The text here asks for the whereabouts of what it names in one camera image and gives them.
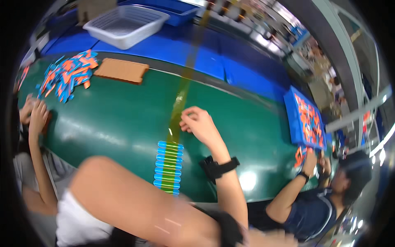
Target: green work surface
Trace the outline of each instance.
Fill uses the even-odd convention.
[[[39,60],[30,66],[19,107],[27,94],[37,96],[35,86],[43,82],[48,65]],[[44,144],[75,167],[89,156],[105,155],[152,183],[157,143],[166,140],[180,80],[156,70],[149,70],[139,86],[92,76],[91,86],[75,87],[74,99],[65,104],[53,91],[45,98],[53,117]],[[238,157],[237,174],[248,202],[275,197],[295,177],[297,147],[290,141],[285,106],[241,99],[195,81],[186,99],[190,106],[209,112],[231,156]],[[181,193],[196,202],[216,202],[215,186],[198,165],[209,150],[188,133],[181,133],[180,143],[185,147]],[[304,189],[316,185],[311,179]]]

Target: blue crate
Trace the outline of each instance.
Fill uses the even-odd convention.
[[[178,0],[127,0],[118,4],[137,5],[164,12],[170,15],[165,23],[172,26],[179,26],[192,19],[200,9],[200,6]]]
[[[323,147],[320,147],[316,143],[307,142],[303,138],[303,136],[304,136],[303,123],[300,120],[299,107],[298,107],[298,103],[296,102],[294,94],[296,94],[299,98],[303,99],[307,104],[312,106],[316,112],[318,112],[318,116],[320,118],[320,128],[322,131],[321,136],[323,138],[323,140],[322,140],[322,144],[324,145]],[[286,93],[284,95],[284,101],[285,101],[285,107],[287,108],[287,115],[288,115],[288,122],[290,124],[290,133],[291,133],[292,143],[299,144],[299,145],[305,145],[305,146],[312,147],[315,149],[326,150],[325,132],[324,132],[324,127],[322,125],[321,114],[320,114],[320,111],[318,110],[318,108],[315,107],[314,104],[311,103],[311,101],[309,101],[306,97],[304,97],[303,94],[300,93],[293,86],[291,86],[288,93]]]

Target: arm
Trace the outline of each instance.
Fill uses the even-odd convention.
[[[220,230],[214,219],[109,158],[86,159],[70,192],[97,219],[156,244],[218,246]]]
[[[29,210],[44,214],[56,214],[58,200],[41,155],[38,137],[48,117],[44,101],[37,100],[34,104],[29,125],[29,147],[36,173],[39,193],[23,187],[23,198]]]
[[[317,157],[313,152],[306,153],[306,160],[302,167],[302,171],[306,175],[311,176],[314,167],[317,164]],[[306,179],[303,176],[296,176],[289,182],[273,201],[266,207],[267,215],[278,223],[284,223],[291,213],[292,204],[295,201],[302,187],[305,185]]]
[[[228,149],[207,111],[193,106],[182,112],[181,119],[181,130],[193,133],[205,144],[211,151],[214,161],[221,165],[231,160]],[[215,183],[220,208],[248,229],[247,203],[236,171],[223,174]]]

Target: white container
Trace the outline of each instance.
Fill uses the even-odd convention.
[[[170,15],[139,6],[123,5],[86,23],[89,35],[127,50],[158,32]]]

